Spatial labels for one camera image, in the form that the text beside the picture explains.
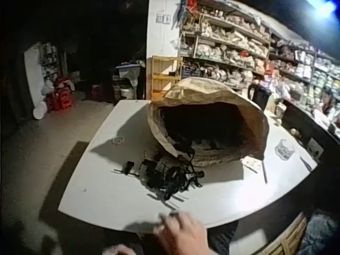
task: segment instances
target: white bucket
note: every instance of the white bucket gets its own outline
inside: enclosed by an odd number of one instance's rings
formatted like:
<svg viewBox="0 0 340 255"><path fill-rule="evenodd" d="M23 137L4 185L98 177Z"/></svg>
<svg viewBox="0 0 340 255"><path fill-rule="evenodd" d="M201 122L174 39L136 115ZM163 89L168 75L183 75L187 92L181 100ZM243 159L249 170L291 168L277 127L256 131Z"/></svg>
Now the white bucket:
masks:
<svg viewBox="0 0 340 255"><path fill-rule="evenodd" d="M44 101L40 101L33 110L33 116L35 119L40 120L44 117L45 113L47 113L47 105Z"/></svg>

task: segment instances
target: electrical outlet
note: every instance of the electrical outlet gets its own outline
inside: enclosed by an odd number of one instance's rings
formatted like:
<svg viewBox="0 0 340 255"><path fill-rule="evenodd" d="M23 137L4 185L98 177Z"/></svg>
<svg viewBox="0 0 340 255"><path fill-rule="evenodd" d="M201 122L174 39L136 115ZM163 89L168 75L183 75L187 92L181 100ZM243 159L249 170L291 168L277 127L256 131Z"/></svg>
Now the electrical outlet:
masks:
<svg viewBox="0 0 340 255"><path fill-rule="evenodd" d="M310 153L312 157L318 160L321 154L323 153L324 149L314 138L311 138L307 145L307 151Z"/></svg>

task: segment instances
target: paper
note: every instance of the paper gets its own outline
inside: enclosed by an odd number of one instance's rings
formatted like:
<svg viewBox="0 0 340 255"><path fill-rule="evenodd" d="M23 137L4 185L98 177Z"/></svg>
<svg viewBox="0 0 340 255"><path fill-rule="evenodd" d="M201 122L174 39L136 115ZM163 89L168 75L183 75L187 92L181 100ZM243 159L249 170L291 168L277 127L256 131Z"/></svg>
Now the paper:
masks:
<svg viewBox="0 0 340 255"><path fill-rule="evenodd" d="M246 167L254 170L255 172L259 172L261 171L262 168L262 163L260 160L246 156L243 160L242 160L242 164L245 165Z"/></svg>

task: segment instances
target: hand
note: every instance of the hand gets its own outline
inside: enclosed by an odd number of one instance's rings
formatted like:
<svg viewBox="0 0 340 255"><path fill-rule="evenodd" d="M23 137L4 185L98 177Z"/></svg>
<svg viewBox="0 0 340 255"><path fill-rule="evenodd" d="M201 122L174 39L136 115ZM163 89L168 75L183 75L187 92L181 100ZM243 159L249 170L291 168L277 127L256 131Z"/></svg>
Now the hand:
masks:
<svg viewBox="0 0 340 255"><path fill-rule="evenodd" d="M112 246L103 252L103 255L136 255L136 253L125 245Z"/></svg>
<svg viewBox="0 0 340 255"><path fill-rule="evenodd" d="M208 255L207 230L190 214L161 217L162 221L154 229L165 250L170 255Z"/></svg>

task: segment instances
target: sleeve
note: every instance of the sleeve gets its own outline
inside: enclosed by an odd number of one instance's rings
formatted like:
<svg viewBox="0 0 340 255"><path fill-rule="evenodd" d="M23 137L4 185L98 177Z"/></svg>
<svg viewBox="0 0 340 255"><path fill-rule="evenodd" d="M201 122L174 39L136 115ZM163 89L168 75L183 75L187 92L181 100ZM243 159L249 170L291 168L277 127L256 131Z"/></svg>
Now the sleeve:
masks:
<svg viewBox="0 0 340 255"><path fill-rule="evenodd" d="M329 114L328 114L328 119L330 120L330 121L333 121L333 119L336 117L335 116L335 108L333 107L330 111L329 111Z"/></svg>

